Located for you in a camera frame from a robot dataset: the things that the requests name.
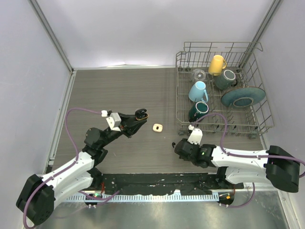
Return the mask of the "cream earbud charging case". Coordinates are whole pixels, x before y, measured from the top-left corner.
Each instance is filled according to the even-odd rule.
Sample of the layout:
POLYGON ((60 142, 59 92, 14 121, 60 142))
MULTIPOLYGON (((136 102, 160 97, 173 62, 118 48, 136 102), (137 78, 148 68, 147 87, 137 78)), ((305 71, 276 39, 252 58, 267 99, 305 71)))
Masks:
POLYGON ((161 124, 154 124, 152 130, 157 133, 161 133, 163 131, 163 126, 161 124))

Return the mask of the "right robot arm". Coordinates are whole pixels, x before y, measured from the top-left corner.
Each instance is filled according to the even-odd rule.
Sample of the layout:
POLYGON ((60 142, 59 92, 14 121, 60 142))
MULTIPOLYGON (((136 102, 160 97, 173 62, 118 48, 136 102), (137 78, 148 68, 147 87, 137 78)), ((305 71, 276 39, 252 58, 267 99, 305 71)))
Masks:
POLYGON ((250 182, 272 184, 290 193, 299 190, 300 162, 279 146, 258 151, 222 149, 211 144, 200 146, 184 138, 174 151, 197 167, 216 167, 215 182, 220 188, 250 182))

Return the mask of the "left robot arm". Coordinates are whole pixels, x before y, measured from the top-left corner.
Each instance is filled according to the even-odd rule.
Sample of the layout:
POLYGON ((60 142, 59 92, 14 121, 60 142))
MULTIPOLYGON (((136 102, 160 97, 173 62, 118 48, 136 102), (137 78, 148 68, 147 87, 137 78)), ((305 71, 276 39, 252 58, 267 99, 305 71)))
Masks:
POLYGON ((23 213, 23 225, 29 228, 29 220, 34 226, 44 223, 55 208, 76 192, 89 188, 97 190, 102 183, 102 174, 96 168, 108 151, 109 143, 124 135, 132 137, 147 122, 146 109, 134 114, 122 114, 111 110, 98 113, 107 121, 108 127, 100 130, 88 129, 85 135, 85 147, 76 151, 76 156, 58 169, 45 175, 33 174, 26 180, 17 199, 16 207, 23 213))

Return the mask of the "dark teal mug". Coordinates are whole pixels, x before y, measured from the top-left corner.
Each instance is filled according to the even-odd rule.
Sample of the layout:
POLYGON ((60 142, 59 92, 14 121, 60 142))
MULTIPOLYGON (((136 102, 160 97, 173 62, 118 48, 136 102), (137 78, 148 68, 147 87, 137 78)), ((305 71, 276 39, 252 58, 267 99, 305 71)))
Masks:
POLYGON ((207 103, 199 101, 196 102, 189 110, 189 122, 195 122, 199 118, 209 113, 209 106, 207 103))

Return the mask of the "light blue mug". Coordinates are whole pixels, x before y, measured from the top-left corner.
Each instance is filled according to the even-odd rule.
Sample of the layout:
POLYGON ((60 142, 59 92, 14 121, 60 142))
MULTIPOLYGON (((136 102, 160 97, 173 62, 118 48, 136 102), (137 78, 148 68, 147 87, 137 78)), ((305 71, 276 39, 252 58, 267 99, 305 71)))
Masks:
POLYGON ((207 94, 206 84, 202 81, 197 81, 190 89, 188 94, 189 99, 192 102, 205 102, 209 101, 207 94))

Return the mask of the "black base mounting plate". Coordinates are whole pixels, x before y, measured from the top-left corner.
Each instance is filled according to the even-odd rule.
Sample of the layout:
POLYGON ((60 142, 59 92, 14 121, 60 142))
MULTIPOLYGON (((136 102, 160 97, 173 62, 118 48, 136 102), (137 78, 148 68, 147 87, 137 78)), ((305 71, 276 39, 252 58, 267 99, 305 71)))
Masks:
POLYGON ((211 194, 213 190, 243 189, 243 183, 230 184, 216 174, 209 173, 155 173, 155 174, 103 174, 93 180, 85 191, 104 191, 112 195, 172 195, 179 190, 185 195, 211 194))

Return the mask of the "clear glass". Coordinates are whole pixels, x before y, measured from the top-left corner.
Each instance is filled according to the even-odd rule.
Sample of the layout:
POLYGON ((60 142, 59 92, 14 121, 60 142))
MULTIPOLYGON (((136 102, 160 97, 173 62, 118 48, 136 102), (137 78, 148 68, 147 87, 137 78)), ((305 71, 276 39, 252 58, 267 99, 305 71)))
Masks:
POLYGON ((206 73, 202 69, 194 69, 191 74, 191 80, 195 83, 197 81, 204 81, 206 79, 206 73))

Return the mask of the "blue ceramic plate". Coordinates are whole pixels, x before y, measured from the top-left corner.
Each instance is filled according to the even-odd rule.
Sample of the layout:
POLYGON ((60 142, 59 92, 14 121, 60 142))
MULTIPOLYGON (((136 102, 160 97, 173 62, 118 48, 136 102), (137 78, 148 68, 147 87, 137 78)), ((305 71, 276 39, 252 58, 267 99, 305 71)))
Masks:
POLYGON ((221 103, 226 107, 245 108, 258 104, 265 96, 265 91, 259 87, 236 88, 226 92, 221 103))

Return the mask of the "dark grey-green mug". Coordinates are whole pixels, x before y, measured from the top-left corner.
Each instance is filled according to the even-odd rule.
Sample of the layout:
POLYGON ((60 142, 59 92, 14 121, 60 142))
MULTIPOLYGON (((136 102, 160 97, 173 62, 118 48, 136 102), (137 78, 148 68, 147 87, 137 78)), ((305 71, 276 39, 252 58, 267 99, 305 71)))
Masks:
POLYGON ((215 77, 214 84, 219 90, 226 90, 229 87, 237 86, 238 81, 233 71, 225 70, 219 76, 215 77))

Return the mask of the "yellow mug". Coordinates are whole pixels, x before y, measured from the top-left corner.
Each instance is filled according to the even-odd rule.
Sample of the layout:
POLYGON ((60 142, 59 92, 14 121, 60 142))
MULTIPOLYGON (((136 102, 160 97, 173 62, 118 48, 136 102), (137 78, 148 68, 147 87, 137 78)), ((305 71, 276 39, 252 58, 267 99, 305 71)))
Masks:
POLYGON ((221 55, 215 55, 210 62, 208 73, 213 76, 218 76, 227 67, 227 62, 221 55))

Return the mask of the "aluminium frame rail left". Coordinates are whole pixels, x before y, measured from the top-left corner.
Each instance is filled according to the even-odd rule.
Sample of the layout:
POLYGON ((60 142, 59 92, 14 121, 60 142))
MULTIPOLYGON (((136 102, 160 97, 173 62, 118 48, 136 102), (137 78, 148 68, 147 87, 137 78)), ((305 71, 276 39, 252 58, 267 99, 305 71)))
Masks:
POLYGON ((49 166, 49 165, 52 166, 52 163, 53 163, 53 161, 55 159, 55 156, 56 156, 56 152, 57 152, 57 148, 58 148, 58 144, 59 144, 59 140, 60 140, 60 136, 61 136, 62 127, 64 125, 64 119, 65 119, 66 111, 67 111, 67 108, 68 108, 69 100, 70 100, 70 97, 71 97, 71 92, 72 92, 74 81, 75 81, 76 72, 77 72, 76 70, 72 71, 72 73, 70 74, 70 76, 68 78, 66 88, 64 90, 62 102, 61 102, 61 105, 58 109, 58 115, 57 115, 57 119, 56 119, 54 135, 53 135, 53 138, 52 138, 52 141, 51 141, 51 146, 50 146, 50 150, 49 150, 49 153, 48 153, 46 166, 49 166))

